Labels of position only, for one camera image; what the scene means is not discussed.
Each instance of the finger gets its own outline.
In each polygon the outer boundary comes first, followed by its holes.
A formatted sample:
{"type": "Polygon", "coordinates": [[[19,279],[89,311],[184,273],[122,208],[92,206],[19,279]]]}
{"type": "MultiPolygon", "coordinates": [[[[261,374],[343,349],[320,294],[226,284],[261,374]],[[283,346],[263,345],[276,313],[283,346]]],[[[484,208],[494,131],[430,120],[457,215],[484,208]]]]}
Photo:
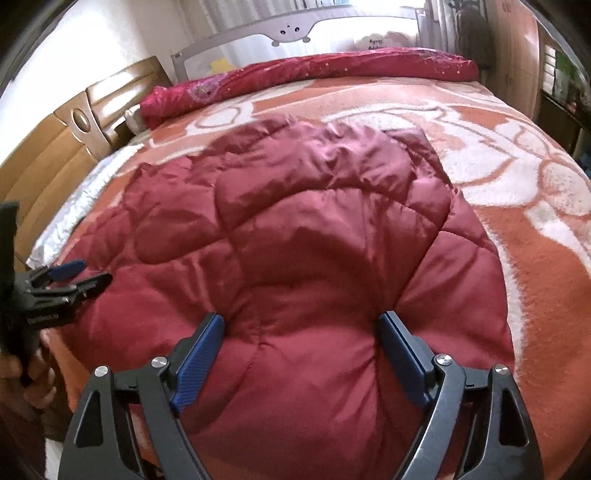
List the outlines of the finger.
{"type": "Polygon", "coordinates": [[[51,402],[54,400],[54,398],[56,397],[57,394],[57,388],[53,387],[49,393],[47,395],[45,395],[44,397],[38,398],[38,399],[34,399],[34,400],[27,400],[32,407],[38,408],[38,409],[43,409],[46,408],[48,405],[51,404],[51,402]]]}
{"type": "Polygon", "coordinates": [[[22,374],[21,362],[14,355],[0,355],[0,378],[18,378],[22,374]]]}
{"type": "Polygon", "coordinates": [[[35,408],[44,408],[47,396],[54,389],[53,384],[56,380],[56,373],[52,368],[48,369],[41,377],[35,380],[24,391],[24,397],[27,402],[35,408]]]}
{"type": "Polygon", "coordinates": [[[33,380],[36,380],[37,378],[42,376],[48,369],[49,365],[47,365],[47,362],[43,360],[43,354],[41,350],[37,350],[37,352],[35,352],[35,355],[33,355],[29,360],[29,368],[27,370],[29,377],[31,377],[33,380]]]}
{"type": "Polygon", "coordinates": [[[50,336],[49,336],[49,330],[48,329],[41,330],[39,332],[39,338],[41,340],[41,343],[43,345],[45,345],[47,348],[49,348],[49,342],[51,341],[50,336]]]}

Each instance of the metal screw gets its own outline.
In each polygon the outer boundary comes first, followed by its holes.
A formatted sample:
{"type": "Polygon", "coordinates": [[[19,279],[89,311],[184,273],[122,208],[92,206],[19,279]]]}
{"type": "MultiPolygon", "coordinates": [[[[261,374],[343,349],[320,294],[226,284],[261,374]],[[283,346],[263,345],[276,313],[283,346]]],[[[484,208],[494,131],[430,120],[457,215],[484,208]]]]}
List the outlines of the metal screw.
{"type": "Polygon", "coordinates": [[[97,377],[104,377],[107,373],[109,373],[109,367],[102,365],[101,367],[97,367],[95,370],[95,375],[97,377]]]}
{"type": "Polygon", "coordinates": [[[435,356],[435,361],[439,364],[439,365],[443,365],[444,367],[451,365],[453,362],[453,358],[446,354],[446,353],[440,353],[439,355],[435,356]]]}
{"type": "Polygon", "coordinates": [[[497,372],[499,375],[509,375],[511,372],[509,372],[509,368],[506,367],[505,365],[495,365],[495,372],[497,372]]]}
{"type": "Polygon", "coordinates": [[[165,356],[157,356],[156,358],[152,359],[152,367],[154,368],[162,368],[168,363],[165,356]]]}

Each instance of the orange and white blanket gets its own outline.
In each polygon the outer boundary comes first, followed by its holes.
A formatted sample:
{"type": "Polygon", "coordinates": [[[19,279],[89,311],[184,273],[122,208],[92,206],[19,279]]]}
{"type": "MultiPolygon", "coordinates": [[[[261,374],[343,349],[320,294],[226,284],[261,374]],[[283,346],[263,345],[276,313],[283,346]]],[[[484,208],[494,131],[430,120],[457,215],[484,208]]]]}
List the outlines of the orange and white blanket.
{"type": "MultiPolygon", "coordinates": [[[[478,83],[310,80],[168,121],[112,180],[62,257],[100,212],[118,201],[137,165],[198,154],[227,130],[270,113],[425,131],[446,173],[498,247],[515,375],[537,431],[547,478],[559,478],[591,434],[591,183],[554,141],[478,83]]],[[[58,334],[53,346],[74,406],[88,372],[58,334]]],[[[219,470],[224,478],[245,478],[228,466],[219,470]]]]}

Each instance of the blue clamp pad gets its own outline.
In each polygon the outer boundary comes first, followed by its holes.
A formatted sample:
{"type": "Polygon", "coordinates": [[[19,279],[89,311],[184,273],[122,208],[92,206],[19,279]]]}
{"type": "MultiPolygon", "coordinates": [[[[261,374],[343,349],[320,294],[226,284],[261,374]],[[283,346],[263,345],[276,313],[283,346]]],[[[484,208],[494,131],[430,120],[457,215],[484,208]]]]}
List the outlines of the blue clamp pad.
{"type": "Polygon", "coordinates": [[[195,402],[224,337],[224,321],[217,313],[206,317],[197,332],[186,339],[188,352],[176,372],[176,390],[170,404],[177,414],[195,402]]]}
{"type": "Polygon", "coordinates": [[[53,281],[63,281],[70,278],[77,277],[86,268],[84,260],[74,260],[63,265],[51,267],[49,270],[49,278],[53,281]]]}
{"type": "Polygon", "coordinates": [[[411,335],[394,312],[380,316],[378,336],[409,402],[426,408],[434,400],[433,352],[422,339],[411,335]]]}

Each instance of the white bed sheet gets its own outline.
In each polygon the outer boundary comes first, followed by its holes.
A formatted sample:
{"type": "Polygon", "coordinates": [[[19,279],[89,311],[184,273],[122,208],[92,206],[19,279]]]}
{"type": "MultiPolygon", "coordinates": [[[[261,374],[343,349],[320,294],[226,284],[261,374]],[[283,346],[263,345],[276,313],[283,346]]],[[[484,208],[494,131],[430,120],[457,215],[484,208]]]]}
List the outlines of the white bed sheet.
{"type": "Polygon", "coordinates": [[[51,265],[65,246],[78,223],[90,212],[100,194],[119,169],[143,146],[145,134],[101,160],[70,195],[56,216],[35,242],[27,265],[38,268],[51,265]]]}

